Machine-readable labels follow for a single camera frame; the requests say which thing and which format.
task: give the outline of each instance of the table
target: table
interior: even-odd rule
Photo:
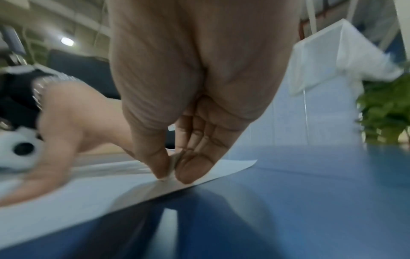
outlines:
[[[259,147],[235,156],[258,162],[0,258],[410,258],[406,150]]]

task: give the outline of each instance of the white paper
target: white paper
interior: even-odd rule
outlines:
[[[295,44],[287,78],[290,94],[296,95],[339,75],[347,74],[353,80],[393,81],[403,72],[389,55],[342,19]]]
[[[172,176],[165,181],[156,180],[138,161],[77,168],[75,179],[61,189],[33,201],[0,208],[0,249],[239,172],[255,162],[220,160],[191,185],[184,185]],[[18,180],[1,182],[0,196],[18,183]]]

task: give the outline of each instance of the bracelet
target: bracelet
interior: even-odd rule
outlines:
[[[45,76],[45,77],[40,77],[36,79],[33,82],[33,98],[36,102],[37,107],[40,110],[43,110],[42,106],[42,98],[44,91],[46,88],[50,85],[50,83],[60,83],[60,82],[83,82],[80,79],[73,77],[73,76],[67,76],[65,74],[60,74],[60,75],[55,75],[55,76]]]

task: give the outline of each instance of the blue tabletop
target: blue tabletop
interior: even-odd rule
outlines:
[[[410,258],[410,153],[304,146],[235,158],[258,162],[0,258]]]

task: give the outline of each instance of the ceiling light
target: ceiling light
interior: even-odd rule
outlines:
[[[74,45],[74,41],[67,37],[62,37],[61,43],[63,43],[64,45],[70,46],[70,47]]]

